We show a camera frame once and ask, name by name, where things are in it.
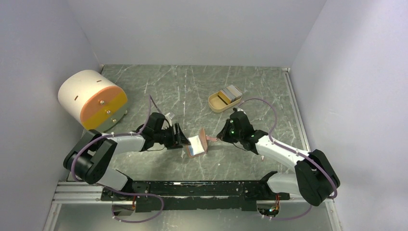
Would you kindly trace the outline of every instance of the cream cylinder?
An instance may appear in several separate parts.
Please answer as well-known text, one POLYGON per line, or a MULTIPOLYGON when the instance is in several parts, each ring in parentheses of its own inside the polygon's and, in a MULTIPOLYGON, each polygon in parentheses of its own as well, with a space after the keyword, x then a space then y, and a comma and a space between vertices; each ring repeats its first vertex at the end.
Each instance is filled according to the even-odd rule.
POLYGON ((124 91, 93 70, 80 71, 67 79, 58 91, 58 101, 85 129, 100 132, 113 126, 125 114, 127 105, 124 91))

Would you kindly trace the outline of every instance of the floor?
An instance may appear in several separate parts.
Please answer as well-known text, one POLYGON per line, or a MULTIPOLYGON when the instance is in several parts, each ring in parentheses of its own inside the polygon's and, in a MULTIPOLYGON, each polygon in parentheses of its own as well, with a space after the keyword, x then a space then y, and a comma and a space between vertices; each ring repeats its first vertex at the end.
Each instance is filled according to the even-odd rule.
MULTIPOLYGON (((102 75, 126 92, 128 114, 110 131, 135 130, 147 116, 147 95, 151 94, 165 114, 173 112, 187 137, 205 128, 207 135, 221 131, 232 110, 214 113, 208 96, 230 84, 243 92, 243 98, 263 98, 278 112, 273 137, 302 149, 300 131, 292 100, 281 68, 247 66, 187 65, 105 65, 102 75)), ((268 131, 273 112, 261 101, 241 107, 255 129, 268 131)), ((155 145, 153 150, 161 149, 155 145)), ((134 180, 256 180, 272 170, 287 171, 271 159, 261 160, 224 142, 211 143, 207 154, 189 158, 182 149, 156 152, 131 152, 113 157, 111 167, 134 180)))

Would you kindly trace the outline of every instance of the gray wall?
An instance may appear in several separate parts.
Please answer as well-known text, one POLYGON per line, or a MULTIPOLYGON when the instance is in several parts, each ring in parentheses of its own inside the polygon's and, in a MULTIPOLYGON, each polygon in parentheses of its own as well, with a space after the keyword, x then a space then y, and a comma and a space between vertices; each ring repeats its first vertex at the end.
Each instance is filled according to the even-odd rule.
POLYGON ((1 1, 0 230, 42 230, 67 175, 63 159, 81 133, 59 105, 58 88, 98 68, 66 1, 1 1))
POLYGON ((291 78, 345 231, 408 230, 408 1, 328 0, 291 78))
POLYGON ((68 0, 103 64, 290 66, 326 0, 68 0))

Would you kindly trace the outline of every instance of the marble tabletop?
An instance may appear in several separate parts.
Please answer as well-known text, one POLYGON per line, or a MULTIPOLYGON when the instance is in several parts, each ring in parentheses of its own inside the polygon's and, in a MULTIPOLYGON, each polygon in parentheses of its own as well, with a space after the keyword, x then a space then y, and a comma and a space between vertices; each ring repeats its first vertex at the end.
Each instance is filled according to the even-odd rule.
MULTIPOLYGON (((215 136, 232 109, 214 113, 208 96, 233 84, 242 90, 244 99, 260 97, 272 103, 278 113, 273 137, 303 148, 281 68, 112 64, 104 66, 102 75, 122 87, 128 97, 128 114, 108 132, 127 132, 141 125, 151 94, 164 114, 175 114, 173 122, 181 125, 187 137, 197 135, 200 128, 215 136)), ((248 101, 241 108, 254 129, 268 131, 274 122, 273 111, 261 101, 248 101)), ((161 148, 155 144, 151 149, 161 148)), ((222 141, 210 143, 207 154, 195 158, 189 158, 182 149, 130 152, 115 155, 110 166, 134 180, 258 180, 272 170, 288 171, 272 159, 261 160, 259 155, 222 141)))

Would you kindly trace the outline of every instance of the yellow tray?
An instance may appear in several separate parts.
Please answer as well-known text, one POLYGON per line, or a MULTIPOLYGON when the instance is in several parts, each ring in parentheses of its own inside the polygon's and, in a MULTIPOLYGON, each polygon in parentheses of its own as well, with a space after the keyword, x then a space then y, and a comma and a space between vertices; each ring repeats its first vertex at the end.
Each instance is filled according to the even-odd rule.
POLYGON ((228 108, 231 108, 234 105, 237 105, 239 102, 241 102, 242 97, 239 100, 236 100, 230 104, 225 104, 219 97, 218 97, 218 92, 210 95, 208 97, 208 106, 210 106, 211 110, 216 113, 223 112, 227 110, 228 108))

